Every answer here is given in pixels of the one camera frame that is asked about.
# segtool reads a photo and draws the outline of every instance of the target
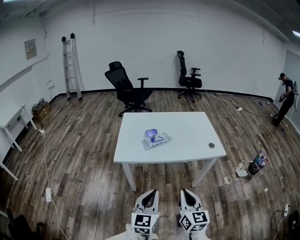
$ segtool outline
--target table leg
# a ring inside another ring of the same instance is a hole
[[[196,177],[195,180],[192,182],[193,188],[195,188],[199,184],[199,182],[202,180],[202,178],[204,178],[204,176],[208,173],[208,171],[211,169],[211,167],[215,164],[216,161],[217,158],[208,160],[204,168],[201,170],[200,175]]]
[[[133,192],[136,192],[135,179],[132,176],[130,165],[127,163],[122,163],[125,175]]]
[[[16,181],[18,181],[18,178],[16,176],[13,175],[13,173],[11,171],[9,171],[9,169],[7,167],[5,167],[5,165],[3,163],[0,163],[0,166],[6,171],[8,172],[8,174],[10,176],[12,176]]]
[[[5,217],[8,217],[5,212],[0,211],[0,214],[3,215],[3,216],[5,216]]]
[[[32,124],[34,130],[37,130],[37,126],[34,124],[34,122],[32,121],[31,117],[28,115],[28,113],[27,113],[27,111],[26,111],[25,108],[24,108],[24,111],[25,111],[27,117],[29,118],[29,121],[30,121],[30,123]]]
[[[4,131],[6,132],[6,134],[8,135],[9,139],[15,144],[15,146],[17,147],[17,149],[22,152],[23,150],[20,148],[20,146],[17,144],[17,142],[14,140],[13,136],[10,134],[9,130],[7,128],[4,128]]]
[[[22,120],[22,123],[23,123],[24,127],[26,127],[28,129],[27,124],[26,124],[26,122],[25,122],[24,117],[22,116],[22,114],[20,114],[20,118]]]

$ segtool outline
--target black office chair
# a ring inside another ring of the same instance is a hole
[[[197,93],[195,91],[195,88],[201,88],[202,87],[202,81],[201,79],[196,78],[196,76],[201,76],[200,74],[196,73],[196,70],[200,70],[199,68],[192,67],[193,72],[191,73],[191,77],[186,77],[187,75],[187,68],[186,68],[186,63],[184,60],[184,52],[183,51],[177,51],[177,56],[180,59],[180,67],[181,67],[181,74],[180,74],[180,79],[179,79],[179,84],[182,87],[187,87],[188,89],[185,90],[183,93],[178,95],[178,99],[180,99],[180,96],[188,94],[192,102],[194,103],[194,95],[198,95],[201,98],[201,94]]]
[[[109,71],[105,73],[105,77],[114,85],[117,90],[117,98],[125,104],[125,107],[130,106],[128,109],[122,111],[119,117],[122,117],[123,113],[137,109],[151,112],[151,109],[147,109],[145,106],[145,100],[150,97],[152,91],[144,88],[144,80],[148,80],[148,77],[141,77],[137,80],[141,81],[141,88],[133,88],[131,81],[128,79],[125,68],[120,62],[111,62],[109,64]]]
[[[6,209],[6,212],[9,219],[8,229],[13,240],[42,240],[39,227],[43,227],[43,223],[38,223],[37,231],[33,232],[30,229],[26,218],[23,215],[20,215],[16,219],[14,219],[10,209]]]

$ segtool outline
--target white desk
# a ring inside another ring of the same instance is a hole
[[[153,149],[142,145],[145,131],[166,132],[172,140]],[[136,191],[130,164],[179,163],[208,160],[193,181],[196,187],[214,165],[226,156],[219,137],[204,112],[138,112],[125,113],[113,161],[122,163],[132,191]]]
[[[15,141],[15,139],[13,138],[13,136],[11,135],[11,133],[8,130],[8,126],[15,121],[17,118],[20,117],[23,125],[27,127],[26,121],[24,120],[23,116],[22,116],[22,111],[25,112],[25,114],[27,115],[27,117],[29,118],[33,128],[36,130],[37,127],[34,124],[34,122],[32,121],[31,117],[28,115],[28,113],[26,112],[25,109],[25,105],[15,105],[15,106],[8,106],[4,109],[1,110],[1,114],[0,114],[0,128],[3,129],[5,131],[5,133],[7,134],[10,144],[12,146],[12,148],[15,148],[13,144],[15,144],[15,146],[17,147],[17,149],[22,152],[22,149],[20,148],[20,146],[17,144],[17,142]],[[5,171],[7,171],[9,173],[9,175],[11,175],[16,181],[18,181],[18,178],[13,175],[5,166],[4,164],[1,162],[0,166],[2,168],[5,169]]]

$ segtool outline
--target white wall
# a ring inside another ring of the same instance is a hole
[[[25,104],[32,117],[31,108],[40,98],[50,100],[45,86],[49,74],[44,36],[45,31],[38,18],[3,23],[0,29],[0,114],[4,108]],[[24,42],[31,39],[36,39],[37,57],[27,61]],[[22,129],[23,124],[17,120],[9,126],[14,138]],[[0,131],[0,161],[9,148],[7,136]]]
[[[134,86],[179,87],[177,50],[201,68],[203,88],[274,98],[283,70],[282,42],[259,23],[219,1],[69,1],[44,21],[53,80],[65,92],[61,37],[76,35],[83,90],[109,89],[108,64],[120,61]]]

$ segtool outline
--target person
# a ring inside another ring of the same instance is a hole
[[[285,115],[287,114],[287,112],[289,111],[289,109],[291,108],[291,106],[294,104],[295,101],[295,94],[293,92],[293,82],[292,80],[290,80],[284,73],[280,74],[279,80],[281,80],[283,82],[283,85],[285,85],[285,94],[281,95],[280,97],[280,102],[284,101],[277,119],[273,118],[272,123],[275,126],[278,126],[280,124],[280,122],[282,121],[282,119],[285,117]]]

